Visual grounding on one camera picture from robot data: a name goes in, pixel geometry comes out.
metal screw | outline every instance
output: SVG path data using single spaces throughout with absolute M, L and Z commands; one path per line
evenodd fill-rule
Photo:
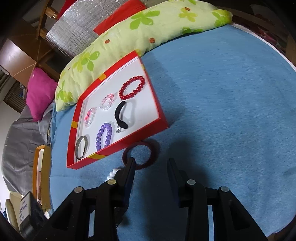
M 222 187 L 221 187 L 221 191 L 222 191 L 222 192 L 228 192 L 228 191 L 229 191 L 229 188 L 226 187 L 226 186 L 222 186 Z
M 74 192 L 76 192 L 76 193 L 80 193 L 80 192 L 82 192 L 82 187 L 76 187 L 75 189 L 74 189 Z
M 188 183 L 189 185 L 195 185 L 195 184 L 196 184 L 196 182 L 195 182 L 193 179 L 189 179 L 189 180 L 187 180 L 187 183 Z
M 114 185 L 116 183 L 116 180 L 115 179 L 110 179 L 110 180 L 107 181 L 107 183 L 109 185 Z

gray blanket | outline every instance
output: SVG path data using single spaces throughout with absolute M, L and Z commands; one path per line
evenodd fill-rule
M 32 190 L 33 161 L 36 147 L 47 143 L 52 104 L 40 122 L 34 122 L 28 106 L 11 125 L 3 149 L 2 175 L 9 191 L 22 195 Z

blue bedsheet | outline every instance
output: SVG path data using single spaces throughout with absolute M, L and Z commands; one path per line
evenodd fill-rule
M 151 137 L 156 163 L 136 172 L 120 240 L 184 239 L 186 209 L 174 203 L 166 173 L 173 157 L 189 177 L 226 185 L 265 235 L 296 213 L 296 73 L 270 46 L 224 26 L 178 38 L 142 57 L 170 128 Z M 66 168 L 74 108 L 53 113 L 53 208 L 76 187 L 99 186 L 122 151 L 79 170 Z M 132 152 L 139 162 L 149 153 Z

red beaded bracelet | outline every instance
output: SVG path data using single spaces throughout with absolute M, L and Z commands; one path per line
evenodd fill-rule
M 133 90 L 131 93 L 127 94 L 127 95 L 123 95 L 123 92 L 124 90 L 126 89 L 126 87 L 134 82 L 135 80 L 140 80 L 141 83 L 139 83 L 138 87 Z M 119 97 L 120 99 L 122 100 L 126 100 L 126 99 L 130 99 L 130 98 L 133 98 L 138 92 L 140 92 L 142 90 L 142 88 L 144 87 L 144 84 L 145 84 L 145 79 L 143 78 L 143 76 L 135 76 L 135 77 L 132 77 L 130 78 L 126 83 L 124 83 L 119 91 Z

magenta cushion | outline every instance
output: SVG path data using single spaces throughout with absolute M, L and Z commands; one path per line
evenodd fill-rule
M 40 121 L 46 108 L 54 99 L 57 82 L 40 68 L 35 68 L 28 83 L 26 104 L 34 121 Z

